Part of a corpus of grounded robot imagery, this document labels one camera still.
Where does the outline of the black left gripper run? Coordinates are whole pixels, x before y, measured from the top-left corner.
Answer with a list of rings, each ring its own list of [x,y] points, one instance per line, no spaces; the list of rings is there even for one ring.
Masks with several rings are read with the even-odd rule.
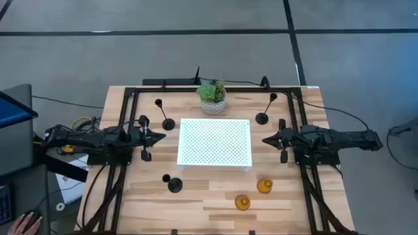
[[[148,126],[150,120],[145,116],[141,115],[138,119],[138,126],[134,125],[134,120],[129,123],[128,134],[130,136],[130,143],[132,146],[139,147],[142,146],[143,150],[141,151],[141,159],[145,162],[150,162],[152,160],[152,155],[149,151],[150,146],[154,146],[160,140],[166,137],[166,134],[155,133],[149,130],[149,139],[148,139]]]

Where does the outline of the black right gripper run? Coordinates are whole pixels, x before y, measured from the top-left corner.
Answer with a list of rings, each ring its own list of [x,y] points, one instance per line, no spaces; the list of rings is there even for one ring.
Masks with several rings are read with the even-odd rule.
[[[280,150],[280,163],[288,162],[288,152],[287,148],[292,147],[295,154],[295,162],[302,162],[302,150],[300,147],[297,147],[297,133],[290,127],[286,127],[286,121],[284,119],[279,119],[279,131],[277,131],[272,136],[266,137],[263,140],[263,143],[268,144]]]

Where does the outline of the tall black candlestick holder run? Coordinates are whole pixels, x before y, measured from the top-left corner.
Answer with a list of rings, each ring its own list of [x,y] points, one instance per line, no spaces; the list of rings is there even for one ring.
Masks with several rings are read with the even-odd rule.
[[[175,127],[175,121],[173,120],[173,119],[171,119],[171,118],[168,118],[167,116],[166,116],[166,114],[165,114],[165,112],[164,112],[164,110],[163,110],[163,101],[161,100],[161,99],[156,99],[155,100],[155,105],[158,107],[158,108],[160,108],[160,110],[161,110],[161,112],[162,112],[162,114],[163,114],[163,117],[164,117],[164,120],[163,120],[163,122],[162,122],[162,128],[164,128],[164,130],[166,130],[166,131],[171,131],[171,130],[173,130],[173,128]]]
[[[270,97],[269,97],[269,103],[267,105],[267,107],[265,108],[264,112],[259,112],[256,116],[255,116],[255,120],[259,125],[265,125],[268,123],[268,115],[267,115],[267,111],[270,108],[270,105],[273,101],[275,101],[278,98],[278,95],[276,93],[271,93]]]

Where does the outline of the amber ribbed glass candle holder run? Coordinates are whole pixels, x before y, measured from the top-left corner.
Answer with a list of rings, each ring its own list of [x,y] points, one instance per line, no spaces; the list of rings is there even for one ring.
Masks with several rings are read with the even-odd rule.
[[[251,200],[247,195],[237,195],[234,204],[238,210],[246,211],[251,206]]]
[[[272,190],[273,182],[270,179],[260,179],[257,182],[257,190],[262,194],[269,194]]]

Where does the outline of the short black candlestick holder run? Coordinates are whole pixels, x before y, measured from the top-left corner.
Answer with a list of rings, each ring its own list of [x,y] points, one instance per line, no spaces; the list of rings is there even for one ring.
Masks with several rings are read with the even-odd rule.
[[[172,178],[169,174],[164,174],[162,180],[167,183],[168,190],[171,193],[178,193],[182,190],[183,181],[180,178]]]

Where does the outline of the white perforated metal riser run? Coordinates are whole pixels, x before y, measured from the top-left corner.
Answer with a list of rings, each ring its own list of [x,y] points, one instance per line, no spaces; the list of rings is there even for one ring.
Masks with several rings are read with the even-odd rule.
[[[253,166],[248,119],[182,118],[178,166]]]

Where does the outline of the green succulent in white pot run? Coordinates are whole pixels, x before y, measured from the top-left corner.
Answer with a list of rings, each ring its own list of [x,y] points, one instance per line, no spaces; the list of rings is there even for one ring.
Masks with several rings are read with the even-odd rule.
[[[214,80],[203,84],[197,88],[196,93],[201,99],[201,108],[206,114],[216,116],[225,109],[227,92],[223,81]]]

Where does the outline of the black diagonal bar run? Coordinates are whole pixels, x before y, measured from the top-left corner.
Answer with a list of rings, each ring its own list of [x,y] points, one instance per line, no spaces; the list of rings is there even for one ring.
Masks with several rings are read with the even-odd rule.
[[[60,174],[73,180],[86,182],[88,171],[72,164],[60,161],[46,154],[36,154],[34,160],[38,165],[46,165],[47,169],[53,173]]]

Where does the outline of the white paper sheet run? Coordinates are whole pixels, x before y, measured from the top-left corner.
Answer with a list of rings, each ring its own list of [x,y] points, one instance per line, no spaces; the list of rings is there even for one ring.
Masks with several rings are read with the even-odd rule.
[[[88,155],[84,155],[80,158],[74,158],[69,162],[69,164],[88,171],[89,166],[87,165],[87,160]],[[70,204],[82,197],[85,186],[84,182],[68,178],[67,176],[61,174],[56,174],[56,179],[59,188],[61,189],[61,195],[65,204]]]

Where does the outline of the blue screen monitor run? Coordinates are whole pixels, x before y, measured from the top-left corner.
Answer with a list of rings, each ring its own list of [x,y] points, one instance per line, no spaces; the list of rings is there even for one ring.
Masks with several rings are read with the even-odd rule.
[[[0,91],[0,129],[38,116],[36,111]]]

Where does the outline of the black computer mouse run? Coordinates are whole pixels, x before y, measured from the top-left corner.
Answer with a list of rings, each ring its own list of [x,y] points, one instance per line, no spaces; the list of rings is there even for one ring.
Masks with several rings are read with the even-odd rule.
[[[29,214],[31,214],[31,218],[24,227],[24,232],[27,232],[33,224],[38,220],[39,217],[42,216],[42,213],[39,210],[28,210],[25,212],[25,216],[27,217]]]

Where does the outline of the person's hand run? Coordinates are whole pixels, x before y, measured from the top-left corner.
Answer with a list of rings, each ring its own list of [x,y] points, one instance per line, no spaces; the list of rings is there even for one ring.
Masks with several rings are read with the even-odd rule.
[[[40,229],[40,224],[42,222],[42,216],[38,218],[38,220],[27,232],[24,232],[24,227],[26,226],[30,218],[31,214],[29,214],[27,217],[25,216],[25,214],[19,216],[19,218],[17,218],[17,220],[14,222],[14,224],[8,229],[7,235],[37,235]]]

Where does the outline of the purple-lit keyboard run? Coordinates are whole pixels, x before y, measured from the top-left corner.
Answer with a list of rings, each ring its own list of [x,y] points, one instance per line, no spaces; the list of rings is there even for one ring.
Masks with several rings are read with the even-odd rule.
[[[12,194],[9,185],[0,186],[0,225],[8,223],[13,218]]]

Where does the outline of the black aluminium table frame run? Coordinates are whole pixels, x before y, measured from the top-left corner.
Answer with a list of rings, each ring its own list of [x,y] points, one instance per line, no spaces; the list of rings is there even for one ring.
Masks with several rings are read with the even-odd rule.
[[[253,166],[249,170],[223,166],[176,164],[179,128],[151,150],[144,162],[136,149],[124,178],[122,195],[109,205],[104,227],[88,228],[105,196],[109,167],[90,168],[76,229],[87,235],[171,234],[313,234],[322,227],[319,206],[304,191],[301,171],[294,161],[280,163],[279,151],[263,143],[278,130],[283,118],[301,124],[301,108],[286,96],[286,88],[273,87],[278,98],[267,111],[268,123],[259,125],[255,116],[264,112],[270,91],[255,86],[229,86],[222,118],[248,119],[251,123]],[[171,193],[162,176],[183,181],[182,190]],[[269,194],[257,190],[260,179],[273,182]],[[234,204],[237,195],[247,195],[246,211]]]

